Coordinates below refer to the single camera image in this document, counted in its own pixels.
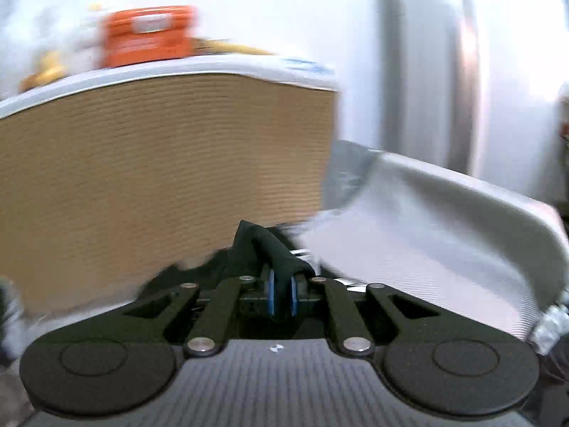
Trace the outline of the black printed sweatshirt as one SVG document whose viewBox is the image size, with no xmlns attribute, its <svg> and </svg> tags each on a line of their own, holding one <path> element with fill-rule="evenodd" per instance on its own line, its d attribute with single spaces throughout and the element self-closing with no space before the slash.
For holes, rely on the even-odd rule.
<svg viewBox="0 0 569 427">
<path fill-rule="evenodd" d="M 196 283 L 204 290 L 213 290 L 222 280 L 234 276 L 258 278 L 267 268 L 274 272 L 274 299 L 276 305 L 290 302 L 292 279 L 301 275 L 306 280 L 315 272 L 305 260 L 291 252 L 292 244 L 276 227 L 262 227 L 241 221 L 233 244 L 213 253 L 205 263 L 183 268 L 172 264 L 160 271 L 142 286 L 137 297 L 149 298 L 183 283 Z"/>
</svg>

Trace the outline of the orange first aid box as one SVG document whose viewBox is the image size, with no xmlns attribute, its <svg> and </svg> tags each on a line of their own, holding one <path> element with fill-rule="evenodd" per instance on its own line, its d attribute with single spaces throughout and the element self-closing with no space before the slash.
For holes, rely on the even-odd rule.
<svg viewBox="0 0 569 427">
<path fill-rule="evenodd" d="M 118 68 L 193 55 L 196 12 L 161 6 L 112 12 L 102 22 L 102 68 Z"/>
</svg>

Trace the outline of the white plush duck toy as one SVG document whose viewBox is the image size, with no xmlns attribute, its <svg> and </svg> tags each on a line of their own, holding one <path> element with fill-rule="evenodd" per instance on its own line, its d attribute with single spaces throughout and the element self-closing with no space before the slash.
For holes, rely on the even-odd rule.
<svg viewBox="0 0 569 427">
<path fill-rule="evenodd" d="M 105 12 L 47 7 L 34 16 L 1 12 L 1 98 L 101 67 Z"/>
</svg>

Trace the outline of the woven tan upright mattress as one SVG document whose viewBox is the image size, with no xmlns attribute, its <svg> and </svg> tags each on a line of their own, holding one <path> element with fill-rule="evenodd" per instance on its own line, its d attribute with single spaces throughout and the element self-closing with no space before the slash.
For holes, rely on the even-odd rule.
<svg viewBox="0 0 569 427">
<path fill-rule="evenodd" d="M 1 273 L 71 309 L 320 207 L 339 85 L 276 56 L 73 75 L 1 104 Z"/>
</svg>

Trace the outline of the grey patterned bed sheet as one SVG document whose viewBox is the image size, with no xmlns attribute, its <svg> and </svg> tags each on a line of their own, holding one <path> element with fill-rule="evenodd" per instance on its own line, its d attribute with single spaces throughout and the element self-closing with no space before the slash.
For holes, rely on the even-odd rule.
<svg viewBox="0 0 569 427">
<path fill-rule="evenodd" d="M 378 151 L 345 140 L 331 145 L 326 172 L 321 184 L 324 210 L 343 207 L 362 188 Z"/>
</svg>

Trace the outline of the crumpled white paper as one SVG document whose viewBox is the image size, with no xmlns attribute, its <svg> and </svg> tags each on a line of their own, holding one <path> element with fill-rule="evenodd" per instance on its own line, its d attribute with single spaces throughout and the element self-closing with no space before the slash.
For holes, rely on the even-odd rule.
<svg viewBox="0 0 569 427">
<path fill-rule="evenodd" d="M 528 342 L 536 354 L 546 356 L 562 336 L 568 334 L 568 307 L 550 306 L 528 337 Z"/>
</svg>

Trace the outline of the yellow stick toy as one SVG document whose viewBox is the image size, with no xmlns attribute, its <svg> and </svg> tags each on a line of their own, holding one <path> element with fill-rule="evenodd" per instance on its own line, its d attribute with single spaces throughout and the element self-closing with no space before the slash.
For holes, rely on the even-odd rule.
<svg viewBox="0 0 569 427">
<path fill-rule="evenodd" d="M 195 55 L 271 55 L 271 52 L 262 50 L 260 48 L 221 41 L 220 39 L 194 38 L 190 42 L 190 46 Z"/>
</svg>

